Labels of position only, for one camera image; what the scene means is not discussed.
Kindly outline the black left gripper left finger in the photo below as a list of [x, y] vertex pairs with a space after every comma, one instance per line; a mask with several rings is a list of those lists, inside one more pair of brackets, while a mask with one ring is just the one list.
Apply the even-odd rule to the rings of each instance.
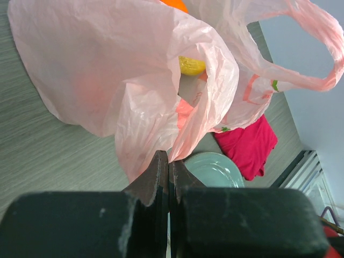
[[151, 206], [160, 190], [163, 193], [168, 193], [166, 183], [168, 175], [169, 164], [167, 153], [162, 150], [157, 150], [147, 169], [130, 183], [123, 192], [139, 199], [143, 205]]

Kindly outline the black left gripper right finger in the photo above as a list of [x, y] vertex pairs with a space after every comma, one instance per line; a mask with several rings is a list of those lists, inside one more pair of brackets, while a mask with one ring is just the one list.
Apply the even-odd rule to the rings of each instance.
[[169, 164], [169, 199], [179, 204], [186, 188], [199, 188], [205, 185], [186, 168], [183, 161]]

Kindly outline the pink plastic bag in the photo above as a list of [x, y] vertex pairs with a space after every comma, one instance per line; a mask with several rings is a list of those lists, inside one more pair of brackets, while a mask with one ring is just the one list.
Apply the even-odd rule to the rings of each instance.
[[[134, 181], [156, 151], [186, 158], [209, 132], [256, 122], [279, 91], [328, 91], [343, 75], [343, 29], [310, 1], [9, 1], [15, 45], [43, 103], [57, 119], [115, 137]], [[326, 78], [267, 61], [248, 31], [289, 16], [329, 50]], [[179, 56], [206, 63], [180, 72]]]

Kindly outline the fake yellow pear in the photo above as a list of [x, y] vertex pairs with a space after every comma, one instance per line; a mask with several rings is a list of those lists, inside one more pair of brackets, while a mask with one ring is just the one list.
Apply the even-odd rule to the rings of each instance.
[[206, 63], [201, 60], [179, 56], [180, 72], [187, 76], [196, 76], [206, 70]]

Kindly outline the fake orange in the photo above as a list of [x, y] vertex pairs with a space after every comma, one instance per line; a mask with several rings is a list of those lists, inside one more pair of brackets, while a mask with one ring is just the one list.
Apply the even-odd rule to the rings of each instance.
[[170, 7], [179, 9], [185, 13], [189, 13], [186, 5], [184, 4], [182, 0], [161, 0], [161, 2]]

